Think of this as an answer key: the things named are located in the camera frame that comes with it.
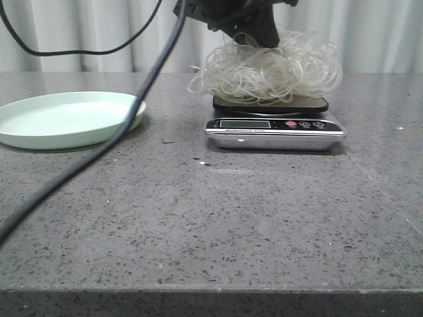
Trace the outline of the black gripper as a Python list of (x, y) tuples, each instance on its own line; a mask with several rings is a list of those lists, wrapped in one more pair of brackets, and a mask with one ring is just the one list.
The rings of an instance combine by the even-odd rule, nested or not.
[(211, 29), (227, 29), (236, 43), (275, 48), (280, 42), (274, 22), (273, 5), (277, 1), (177, 1), (173, 13), (204, 22)]

